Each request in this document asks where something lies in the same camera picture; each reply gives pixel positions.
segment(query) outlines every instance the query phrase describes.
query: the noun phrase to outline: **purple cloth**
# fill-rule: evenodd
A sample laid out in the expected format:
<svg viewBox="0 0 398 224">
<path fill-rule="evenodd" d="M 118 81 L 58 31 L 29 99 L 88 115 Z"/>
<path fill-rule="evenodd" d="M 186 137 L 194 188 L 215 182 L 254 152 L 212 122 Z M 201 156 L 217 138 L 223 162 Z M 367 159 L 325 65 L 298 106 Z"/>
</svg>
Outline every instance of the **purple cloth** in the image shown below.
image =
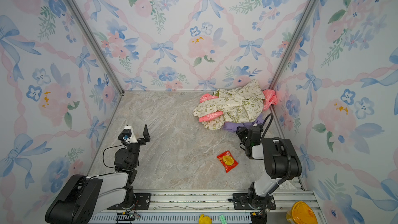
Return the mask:
<svg viewBox="0 0 398 224">
<path fill-rule="evenodd" d="M 233 123 L 233 122 L 225 122 L 224 126 L 222 127 L 222 129 L 227 130 L 229 132 L 236 132 L 236 129 L 238 127 L 251 127 L 254 124 L 262 124 L 264 121 L 263 119 L 263 115 L 260 114 L 259 117 L 257 117 L 255 122 L 249 122 L 249 123 Z"/>
</svg>

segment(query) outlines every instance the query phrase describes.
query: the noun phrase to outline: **marble floor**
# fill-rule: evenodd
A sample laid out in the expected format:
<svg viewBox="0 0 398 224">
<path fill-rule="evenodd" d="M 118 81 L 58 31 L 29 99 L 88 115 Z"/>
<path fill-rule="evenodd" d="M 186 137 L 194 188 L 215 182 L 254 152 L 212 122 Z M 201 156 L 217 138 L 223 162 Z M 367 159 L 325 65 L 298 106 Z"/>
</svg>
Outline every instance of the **marble floor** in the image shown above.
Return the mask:
<svg viewBox="0 0 398 224">
<path fill-rule="evenodd" d="M 262 160 L 250 160 L 239 148 L 235 133 L 208 130 L 192 110 L 203 92 L 125 92 L 99 148 L 90 175 L 112 172 L 102 162 L 105 148 L 120 145 L 117 136 L 130 125 L 142 138 L 145 124 L 151 142 L 141 146 L 135 189 L 247 189 L 265 171 Z M 279 136 L 274 119 L 266 137 Z M 106 150 L 104 160 L 113 166 L 121 147 Z M 229 150 L 239 163 L 226 173 L 217 159 Z"/>
</svg>

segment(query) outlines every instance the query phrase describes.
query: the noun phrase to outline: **black mounting plate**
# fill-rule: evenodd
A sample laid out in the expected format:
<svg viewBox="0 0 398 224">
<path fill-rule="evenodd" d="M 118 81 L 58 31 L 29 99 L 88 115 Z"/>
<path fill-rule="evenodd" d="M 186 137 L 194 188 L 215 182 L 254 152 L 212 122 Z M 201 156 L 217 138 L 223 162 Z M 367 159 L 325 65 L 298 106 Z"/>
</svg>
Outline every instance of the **black mounting plate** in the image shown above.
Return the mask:
<svg viewBox="0 0 398 224">
<path fill-rule="evenodd" d="M 233 193 L 232 197 L 233 197 L 233 199 L 236 199 L 236 198 L 239 198 L 239 197 L 243 197 L 245 195 L 247 195 L 247 193 Z M 263 206 L 263 201 L 258 201 L 257 205 L 262 207 Z M 254 210 L 253 208 L 251 208 L 249 206 L 247 199 L 243 199 L 243 200 L 240 200 L 238 202 L 234 202 L 234 208 L 235 208 L 235 210 Z M 269 198 L 269 202 L 266 205 L 266 208 L 269 208 L 270 210 L 275 210 L 276 209 L 276 204 L 275 204 L 275 200 L 274 200 L 273 195 Z"/>
<path fill-rule="evenodd" d="M 136 210 L 148 210 L 150 204 L 150 193 L 134 193 L 138 200 Z M 124 210 L 120 205 L 113 205 L 107 208 L 107 210 Z"/>
</svg>

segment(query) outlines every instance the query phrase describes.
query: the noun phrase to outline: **metal corner post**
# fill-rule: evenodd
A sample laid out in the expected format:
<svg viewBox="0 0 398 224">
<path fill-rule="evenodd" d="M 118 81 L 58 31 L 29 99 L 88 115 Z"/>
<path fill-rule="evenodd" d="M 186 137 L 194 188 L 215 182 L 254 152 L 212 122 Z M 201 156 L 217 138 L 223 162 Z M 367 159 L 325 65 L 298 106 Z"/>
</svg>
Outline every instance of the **metal corner post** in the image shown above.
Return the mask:
<svg viewBox="0 0 398 224">
<path fill-rule="evenodd" d="M 93 48 L 99 62 L 101 65 L 105 68 L 110 80 L 113 82 L 113 85 L 117 88 L 117 91 L 119 94 L 123 94 L 124 90 L 122 86 L 120 85 L 119 81 L 117 80 L 117 77 L 115 73 L 113 72 L 111 66 L 109 65 L 108 61 L 106 60 L 106 57 L 104 57 L 101 47 L 96 41 L 96 38 L 94 37 L 94 34 L 92 33 L 89 25 L 87 24 L 86 20 L 83 18 L 83 14 L 80 11 L 80 9 L 77 6 L 77 3 L 75 0 L 65 0 L 66 4 L 72 11 L 73 16 L 76 18 L 76 21 L 78 22 L 79 26 L 82 29 L 83 34 L 86 36 L 89 44 Z"/>
<path fill-rule="evenodd" d="M 308 4 L 304 9 L 302 17 L 301 17 L 300 21 L 298 22 L 296 29 L 293 32 L 292 39 L 291 39 L 292 41 L 289 42 L 289 44 L 286 48 L 286 52 L 285 52 L 283 58 L 281 59 L 281 62 L 272 78 L 272 82 L 269 86 L 270 89 L 274 89 L 276 87 L 276 84 L 278 83 L 278 80 L 280 79 L 280 77 L 283 73 L 283 69 L 286 67 L 287 62 L 289 61 L 289 58 L 293 53 L 293 49 L 294 49 L 294 47 L 296 47 L 296 44 L 298 43 L 300 36 L 302 35 L 302 33 L 309 21 L 309 18 L 311 17 L 312 13 L 314 12 L 314 9 L 318 2 L 319 2 L 319 0 L 309 0 L 308 1 Z"/>
</svg>

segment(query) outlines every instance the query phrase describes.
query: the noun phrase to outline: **pink fabric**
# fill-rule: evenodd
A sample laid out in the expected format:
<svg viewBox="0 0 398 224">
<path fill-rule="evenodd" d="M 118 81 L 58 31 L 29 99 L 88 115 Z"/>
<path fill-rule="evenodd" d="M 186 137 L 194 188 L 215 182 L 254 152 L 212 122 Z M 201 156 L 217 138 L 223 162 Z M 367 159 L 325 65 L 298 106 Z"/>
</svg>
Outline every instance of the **pink fabric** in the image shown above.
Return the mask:
<svg viewBox="0 0 398 224">
<path fill-rule="evenodd" d="M 264 100 L 264 107 L 263 107 L 263 111 L 265 111 L 271 106 L 271 104 L 276 105 L 278 99 L 276 98 L 275 90 L 266 89 L 263 91 L 263 94 L 266 97 L 266 99 Z"/>
<path fill-rule="evenodd" d="M 222 111 L 217 111 L 215 113 L 209 113 L 203 117 L 199 118 L 199 122 L 204 122 L 204 121 L 212 121 L 213 119 L 217 118 L 220 115 L 223 115 L 224 113 Z"/>
<path fill-rule="evenodd" d="M 207 93 L 200 97 L 200 103 L 205 102 L 210 99 L 216 99 L 216 98 L 218 98 L 218 96 L 212 96 L 211 94 Z"/>
</svg>

